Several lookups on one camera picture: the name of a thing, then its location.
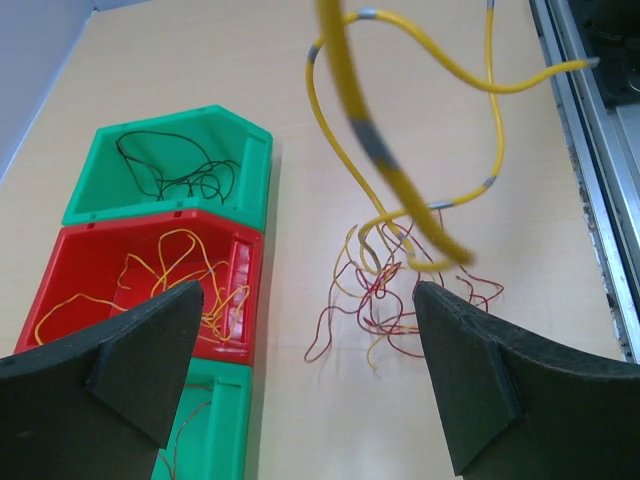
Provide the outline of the green plastic bin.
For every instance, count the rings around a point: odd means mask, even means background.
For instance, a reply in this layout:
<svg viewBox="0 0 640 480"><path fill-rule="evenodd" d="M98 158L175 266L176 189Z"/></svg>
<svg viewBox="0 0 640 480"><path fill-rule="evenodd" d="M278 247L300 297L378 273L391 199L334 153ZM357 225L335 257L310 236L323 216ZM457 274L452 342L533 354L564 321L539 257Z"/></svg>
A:
<svg viewBox="0 0 640 480"><path fill-rule="evenodd" d="M252 370L194 358L167 447L151 478L241 480L251 406Z"/></svg>
<svg viewBox="0 0 640 480"><path fill-rule="evenodd" d="M259 231L273 137L219 106L99 128L65 226L200 209Z"/></svg>

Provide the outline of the red plastic bin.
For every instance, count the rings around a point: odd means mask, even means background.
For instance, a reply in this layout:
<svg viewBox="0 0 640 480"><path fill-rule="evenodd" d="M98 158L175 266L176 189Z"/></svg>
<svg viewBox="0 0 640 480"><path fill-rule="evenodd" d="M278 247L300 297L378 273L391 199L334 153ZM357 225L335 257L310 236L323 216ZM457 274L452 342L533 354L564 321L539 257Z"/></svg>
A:
<svg viewBox="0 0 640 480"><path fill-rule="evenodd" d="M263 250L258 230L197 209L64 227L15 350L51 343L195 280L204 307L194 357L250 366Z"/></svg>

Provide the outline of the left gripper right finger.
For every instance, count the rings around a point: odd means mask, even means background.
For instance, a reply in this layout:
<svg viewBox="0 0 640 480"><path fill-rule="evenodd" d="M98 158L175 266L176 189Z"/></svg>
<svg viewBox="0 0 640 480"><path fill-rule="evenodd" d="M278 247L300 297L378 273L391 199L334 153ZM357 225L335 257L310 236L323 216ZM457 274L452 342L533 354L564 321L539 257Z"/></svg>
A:
<svg viewBox="0 0 640 480"><path fill-rule="evenodd" d="M413 301L457 476L638 477L636 364L552 341L430 281Z"/></svg>

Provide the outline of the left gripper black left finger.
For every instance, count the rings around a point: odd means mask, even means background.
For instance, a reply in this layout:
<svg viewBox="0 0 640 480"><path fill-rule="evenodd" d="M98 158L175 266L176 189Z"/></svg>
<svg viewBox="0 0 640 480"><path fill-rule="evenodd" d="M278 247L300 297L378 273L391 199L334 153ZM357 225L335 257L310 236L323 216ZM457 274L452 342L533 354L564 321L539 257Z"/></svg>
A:
<svg viewBox="0 0 640 480"><path fill-rule="evenodd" d="M4 479L148 479L168 444L204 305L189 281L1 360Z"/></svg>

